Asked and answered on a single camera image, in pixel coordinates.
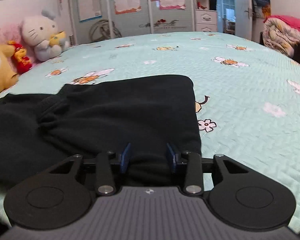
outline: bed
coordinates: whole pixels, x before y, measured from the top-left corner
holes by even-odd
[[[178,32],[83,44],[20,76],[2,92],[57,93],[65,83],[180,74],[194,83],[202,155],[224,154],[288,187],[300,231],[300,65],[233,35]],[[209,176],[205,189],[213,187]],[[4,219],[0,187],[0,216]]]

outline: white cabinet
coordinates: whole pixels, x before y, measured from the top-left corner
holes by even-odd
[[[207,27],[208,30],[212,30],[210,32],[217,32],[218,31],[218,15],[217,11],[210,11],[210,10],[195,10],[195,20],[196,20],[196,31],[203,31],[205,28],[202,25],[209,25]]]

